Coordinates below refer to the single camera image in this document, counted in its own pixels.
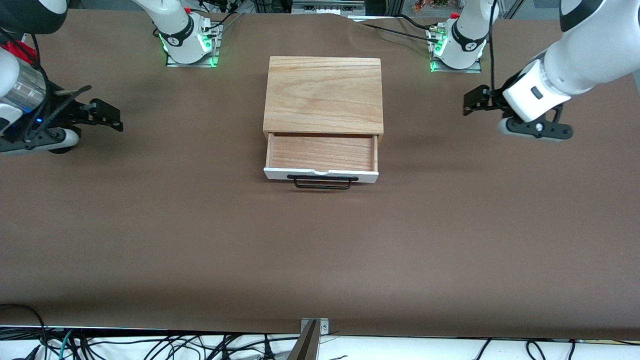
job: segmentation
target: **blue cable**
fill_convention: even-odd
[[[71,336],[71,332],[73,329],[69,330],[67,335],[65,335],[64,340],[62,340],[62,345],[60,345],[60,354],[58,354],[58,360],[62,360],[64,358],[65,347],[67,346],[67,341],[69,340],[69,336]]]

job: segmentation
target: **wooden box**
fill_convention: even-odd
[[[272,56],[263,131],[269,179],[374,183],[384,133],[380,59]]]

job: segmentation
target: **open drawer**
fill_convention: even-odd
[[[375,183],[378,135],[269,133],[264,173],[273,180]]]

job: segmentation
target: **brown table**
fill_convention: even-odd
[[[424,44],[342,17],[244,16],[206,70],[166,69],[152,30],[81,10],[42,36],[49,77],[93,85],[81,99],[119,107],[125,132],[0,158],[2,302],[53,325],[296,332],[322,316],[341,334],[640,339],[630,76],[569,102],[574,138],[548,143],[499,135],[497,112],[461,116],[488,71],[430,73]],[[498,82],[559,34],[498,21]],[[376,184],[267,181],[271,55],[381,58]]]

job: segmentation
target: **drawer handle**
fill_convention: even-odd
[[[288,179],[293,180],[293,185],[299,189],[318,189],[318,190],[348,190],[351,188],[353,181],[358,178],[347,176],[313,176],[313,175],[287,175]],[[299,183],[298,180],[310,181],[309,183]],[[327,182],[334,182],[336,185],[328,185]]]

